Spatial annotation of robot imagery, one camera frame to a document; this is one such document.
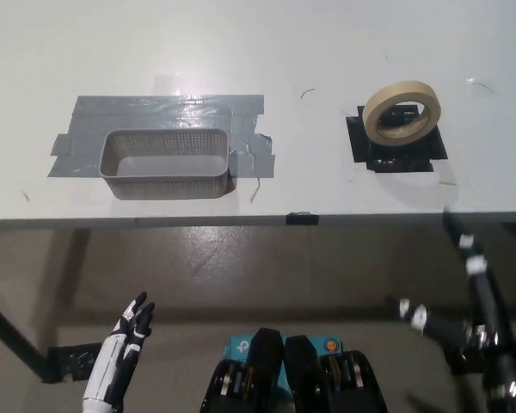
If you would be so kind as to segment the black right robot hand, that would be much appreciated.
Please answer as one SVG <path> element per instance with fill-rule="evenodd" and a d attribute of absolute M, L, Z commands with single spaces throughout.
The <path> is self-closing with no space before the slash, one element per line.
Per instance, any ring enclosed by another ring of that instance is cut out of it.
<path fill-rule="evenodd" d="M 459 324 L 407 298 L 388 296 L 396 316 L 461 360 L 461 374 L 480 373 L 490 412 L 516 412 L 516 337 L 495 275 L 475 235 L 445 210 L 442 223 L 464 263 L 472 320 Z"/>

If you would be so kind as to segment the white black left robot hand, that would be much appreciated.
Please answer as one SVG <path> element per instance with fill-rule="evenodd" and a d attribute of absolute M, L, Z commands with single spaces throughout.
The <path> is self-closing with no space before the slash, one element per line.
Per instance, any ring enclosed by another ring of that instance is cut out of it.
<path fill-rule="evenodd" d="M 155 304 L 142 292 L 123 311 L 101 345 L 83 394 L 83 413 L 121 412 L 145 340 L 151 335 Z"/>

